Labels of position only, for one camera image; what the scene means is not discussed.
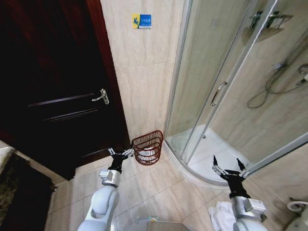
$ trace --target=sign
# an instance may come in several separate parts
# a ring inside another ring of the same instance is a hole
[[[152,19],[150,14],[138,14],[132,15],[133,29],[151,29]]]

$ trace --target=shower enclosure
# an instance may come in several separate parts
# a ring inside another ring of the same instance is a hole
[[[165,142],[194,177],[246,175],[308,141],[308,1],[187,0]]]

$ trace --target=tile floor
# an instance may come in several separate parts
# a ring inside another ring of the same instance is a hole
[[[84,220],[92,194],[101,187],[98,173],[110,166],[107,157],[77,169],[77,176],[58,185],[53,193],[45,231],[76,231]],[[123,162],[120,199],[112,231],[124,231],[138,217],[159,216],[181,221],[192,231],[211,231],[207,209],[216,201],[229,200],[227,193],[192,185],[162,151],[159,161],[142,166],[134,158]]]

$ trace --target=door handle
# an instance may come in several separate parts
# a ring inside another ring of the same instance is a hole
[[[216,105],[216,103],[214,102],[216,96],[218,95],[218,93],[220,92],[220,90],[223,88],[223,86],[226,86],[228,83],[225,81],[223,82],[219,87],[218,89],[216,90],[215,94],[214,94],[214,97],[212,99],[212,102],[211,102],[211,106],[214,107]]]
[[[92,101],[95,102],[95,101],[98,101],[100,99],[104,99],[105,104],[109,104],[109,99],[108,99],[106,90],[105,89],[101,89],[100,92],[101,92],[102,95],[100,97],[98,97],[98,98],[92,99]]]

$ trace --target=shower hose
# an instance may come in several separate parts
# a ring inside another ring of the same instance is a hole
[[[308,48],[308,29],[302,34],[297,45],[292,49],[292,51],[289,53],[289,55],[284,60],[284,62],[278,64],[279,66],[276,68],[276,72],[266,81],[264,90],[258,93],[257,95],[253,96],[250,100],[247,101],[247,107],[251,109],[260,108],[265,104],[269,94],[273,94],[273,95],[286,94],[306,84],[308,82],[306,79],[306,77],[308,76],[308,71],[307,71],[308,64],[303,64],[298,68],[298,72],[300,74],[305,74],[306,76],[301,81],[299,81],[295,87],[289,90],[286,90],[286,91],[275,92],[272,90],[273,85],[278,79],[280,79],[280,77],[282,76],[286,68],[289,67],[300,56],[300,54],[302,54],[307,48]],[[255,106],[252,106],[252,101],[255,100],[261,94],[264,94],[264,98],[262,102]]]
[[[304,84],[308,83],[306,80],[304,80],[304,81],[299,81],[299,82],[296,84],[296,87],[293,87],[293,88],[291,88],[291,89],[289,89],[289,90],[286,90],[286,91],[278,91],[278,92],[272,91],[271,89],[272,89],[274,83],[281,77],[281,71],[282,71],[285,67],[286,67],[286,64],[282,64],[282,66],[281,66],[279,69],[277,69],[277,71],[273,74],[273,76],[271,76],[271,77],[268,79],[268,81],[266,82],[264,90],[261,91],[260,93],[258,93],[257,95],[255,95],[254,97],[252,97],[250,100],[247,101],[247,107],[249,107],[249,108],[251,108],[251,109],[260,108],[260,107],[262,107],[262,106],[265,104],[265,102],[266,102],[266,100],[267,100],[269,94],[274,94],[274,95],[285,94],[285,93],[291,92],[291,91],[293,91],[293,90],[296,90],[297,88],[300,88],[300,87],[303,86]],[[304,64],[304,65],[301,65],[301,66],[299,67],[298,71],[299,71],[300,73],[302,73],[302,72],[301,72],[301,68],[302,68],[302,67],[308,67],[308,64]],[[256,105],[256,106],[252,106],[252,105],[251,105],[251,104],[252,104],[252,101],[253,101],[255,98],[257,98],[259,95],[261,95],[261,94],[264,94],[264,98],[263,98],[262,102],[261,102],[260,104]]]

